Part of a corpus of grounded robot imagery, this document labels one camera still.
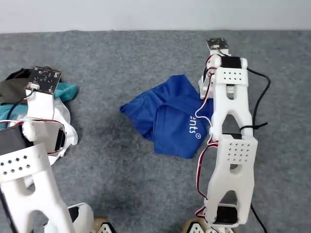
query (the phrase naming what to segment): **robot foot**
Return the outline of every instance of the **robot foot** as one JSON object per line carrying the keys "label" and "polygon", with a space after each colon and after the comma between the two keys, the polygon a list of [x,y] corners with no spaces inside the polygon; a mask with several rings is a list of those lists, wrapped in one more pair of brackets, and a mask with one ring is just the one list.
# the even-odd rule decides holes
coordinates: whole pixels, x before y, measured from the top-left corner
{"label": "robot foot", "polygon": [[107,217],[94,218],[92,233],[116,233]]}
{"label": "robot foot", "polygon": [[186,222],[181,233],[238,233],[235,229],[210,227],[202,218],[193,218]]}

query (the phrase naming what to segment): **carpet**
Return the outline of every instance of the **carpet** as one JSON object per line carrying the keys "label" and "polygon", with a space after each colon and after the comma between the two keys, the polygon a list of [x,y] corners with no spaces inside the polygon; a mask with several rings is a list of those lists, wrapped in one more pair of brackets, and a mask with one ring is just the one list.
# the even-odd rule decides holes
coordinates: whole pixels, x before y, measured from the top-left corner
{"label": "carpet", "polygon": [[[88,203],[119,233],[177,233],[203,205],[195,188],[198,154],[186,160],[155,154],[119,107],[174,74],[197,87],[208,56],[206,39],[224,37],[230,53],[269,75],[259,106],[253,205],[270,233],[311,227],[311,32],[145,31],[0,34],[0,77],[21,67],[50,66],[79,86],[67,103],[79,143],[53,165],[67,205]],[[250,74],[249,105],[266,85]],[[236,129],[228,119],[224,129]],[[206,190],[216,150],[202,165]],[[36,225],[43,224],[42,214]],[[9,227],[0,208],[0,231]],[[240,233],[261,233],[250,213]]]}

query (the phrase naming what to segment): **hole pattern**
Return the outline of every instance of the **hole pattern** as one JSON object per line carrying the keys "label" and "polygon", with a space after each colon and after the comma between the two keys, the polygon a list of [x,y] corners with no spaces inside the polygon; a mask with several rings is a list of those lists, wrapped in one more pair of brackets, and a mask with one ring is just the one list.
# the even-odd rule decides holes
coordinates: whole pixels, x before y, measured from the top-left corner
{"label": "hole pattern", "polygon": [[[14,160],[11,160],[11,159],[8,160],[7,163],[14,165],[14,164],[20,162],[21,159],[28,159],[28,156],[24,155],[22,158],[16,157]],[[5,166],[5,164],[6,164],[5,162],[1,162],[0,166]],[[3,175],[8,175],[9,173],[16,173],[16,172],[22,171],[25,168],[30,168],[30,164],[27,164],[26,166],[21,166],[20,165],[20,166],[14,167],[13,169],[11,169],[9,171],[8,170],[7,171],[3,171],[2,173],[3,173]]]}
{"label": "hole pattern", "polygon": [[227,80],[227,79],[229,79],[229,80],[232,80],[232,79],[234,79],[234,80],[242,80],[242,77],[241,77],[241,75],[242,75],[242,73],[237,73],[237,72],[226,72],[226,71],[224,71],[223,72],[225,75],[226,74],[228,74],[228,75],[230,75],[231,77],[228,77],[228,76],[226,76],[226,77],[224,77],[224,80]]}
{"label": "hole pattern", "polygon": [[[245,146],[247,146],[247,147],[249,147],[250,146],[250,144],[244,144],[244,143],[230,143],[229,144],[229,148],[228,148],[228,158],[227,158],[227,161],[239,161],[240,163],[243,163],[243,162],[247,162],[248,161],[248,159],[247,159],[247,157],[248,157],[248,155],[249,154],[246,154],[246,153],[243,153],[244,151],[247,151],[247,152],[249,152],[249,149],[245,149],[245,148],[241,148],[241,147],[245,147]],[[234,154],[231,154],[231,151],[235,151],[235,152],[238,152],[238,150],[239,151],[241,151],[241,153],[234,153]]]}

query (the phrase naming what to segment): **beige foot pad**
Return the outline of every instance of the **beige foot pad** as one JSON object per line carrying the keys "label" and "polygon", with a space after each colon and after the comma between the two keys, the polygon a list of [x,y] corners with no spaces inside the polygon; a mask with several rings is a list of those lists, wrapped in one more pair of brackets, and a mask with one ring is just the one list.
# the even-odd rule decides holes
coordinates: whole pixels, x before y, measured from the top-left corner
{"label": "beige foot pad", "polygon": [[93,230],[95,232],[98,232],[99,229],[101,228],[101,225],[103,222],[109,222],[107,217],[96,217],[94,218],[94,223],[93,223]]}
{"label": "beige foot pad", "polygon": [[184,228],[183,228],[181,233],[190,233],[190,230],[194,226],[194,224],[200,224],[201,229],[203,230],[203,232],[201,232],[201,233],[205,233],[206,229],[204,228],[203,222],[204,222],[204,220],[202,218],[190,219],[190,220],[188,220],[186,222],[186,224],[185,224],[185,226],[184,226]]}

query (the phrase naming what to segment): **circuit board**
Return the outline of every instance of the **circuit board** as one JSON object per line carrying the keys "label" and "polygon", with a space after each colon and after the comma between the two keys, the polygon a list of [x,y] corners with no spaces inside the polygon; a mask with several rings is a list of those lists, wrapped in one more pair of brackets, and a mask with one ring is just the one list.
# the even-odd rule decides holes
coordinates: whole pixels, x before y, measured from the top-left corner
{"label": "circuit board", "polygon": [[61,78],[62,72],[58,70],[34,67],[28,78],[28,83],[25,89],[36,89],[38,92],[53,95],[58,82]]}
{"label": "circuit board", "polygon": [[224,50],[229,49],[229,46],[224,38],[212,38],[206,41],[210,50]]}

